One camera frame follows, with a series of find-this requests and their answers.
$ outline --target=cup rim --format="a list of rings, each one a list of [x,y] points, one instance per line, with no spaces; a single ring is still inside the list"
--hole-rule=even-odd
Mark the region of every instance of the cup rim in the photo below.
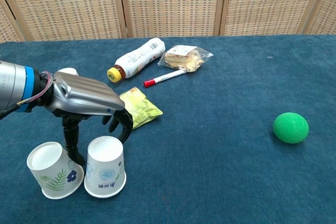
[[[35,170],[35,171],[39,171],[39,170],[44,170],[44,169],[46,169],[46,168],[43,168],[43,169],[35,169],[35,168],[33,168],[33,167],[31,166],[31,158],[33,157],[33,155],[34,155],[40,148],[42,148],[42,147],[44,147],[44,146],[46,146],[46,145],[51,145],[51,144],[56,145],[56,146],[59,148],[59,150],[60,150],[60,153],[59,153],[59,155],[58,155],[58,157],[57,157],[57,160],[56,160],[52,165],[54,165],[54,164],[60,159],[60,157],[61,157],[61,155],[62,155],[62,146],[60,145],[60,143],[58,143],[58,142],[46,142],[46,143],[43,143],[43,144],[40,144],[40,145],[36,146],[36,147],[30,152],[30,154],[28,155],[28,157],[27,157],[27,166],[28,166],[29,169],[31,169],[31,170]]]
[[[101,160],[101,159],[96,159],[94,157],[92,157],[92,155],[90,155],[90,148],[92,148],[92,145],[96,143],[96,141],[100,140],[101,138],[109,138],[109,139],[112,139],[112,140],[117,140],[116,143],[118,143],[118,145],[121,147],[121,153],[120,155],[122,155],[123,151],[124,151],[124,147],[121,143],[121,141],[114,137],[114,136],[99,136],[99,137],[96,137],[95,139],[93,139],[89,145],[88,145],[88,155],[95,161],[97,162],[102,162],[102,163],[107,163],[107,162],[112,162],[112,161],[115,161],[116,159],[118,159],[120,157],[120,155],[116,158],[113,158],[113,159],[109,159],[109,160]]]

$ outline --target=table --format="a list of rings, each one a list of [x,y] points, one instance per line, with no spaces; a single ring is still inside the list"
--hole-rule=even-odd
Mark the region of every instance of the table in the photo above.
[[[108,199],[83,184],[62,200],[42,195],[26,158],[43,142],[64,144],[60,118],[38,107],[1,120],[0,223],[335,223],[336,36],[161,39],[167,50],[194,45],[214,56],[145,89],[172,69],[154,61],[119,83],[106,71],[148,38],[0,44],[0,60],[40,72],[74,67],[118,94],[138,87],[163,111],[125,142],[127,182]],[[309,123],[301,144],[272,133],[287,111]],[[108,134],[101,117],[82,121],[80,152]]]

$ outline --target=cup with blue flower print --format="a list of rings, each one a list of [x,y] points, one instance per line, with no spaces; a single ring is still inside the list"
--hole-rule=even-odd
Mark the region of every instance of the cup with blue flower print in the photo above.
[[[47,142],[33,149],[27,166],[49,199],[71,195],[84,179],[83,168],[72,161],[57,142]]]
[[[126,183],[122,143],[113,136],[100,136],[88,146],[85,190],[97,198],[118,194]]]

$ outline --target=white bottle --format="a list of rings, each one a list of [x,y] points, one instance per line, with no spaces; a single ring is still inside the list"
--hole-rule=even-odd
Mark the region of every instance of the white bottle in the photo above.
[[[150,39],[138,49],[120,57],[114,66],[107,71],[107,76],[112,82],[130,78],[149,62],[161,57],[164,52],[165,45],[162,40],[159,38]]]

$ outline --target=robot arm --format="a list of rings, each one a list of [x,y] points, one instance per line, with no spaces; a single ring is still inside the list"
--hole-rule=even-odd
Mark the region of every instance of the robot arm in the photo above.
[[[81,165],[85,164],[77,149],[81,120],[102,115],[103,124],[107,124],[113,117],[109,131],[120,123],[122,143],[133,129],[132,115],[106,84],[63,72],[39,74],[31,67],[0,61],[0,119],[13,111],[30,112],[34,106],[44,106],[62,118],[68,154]]]

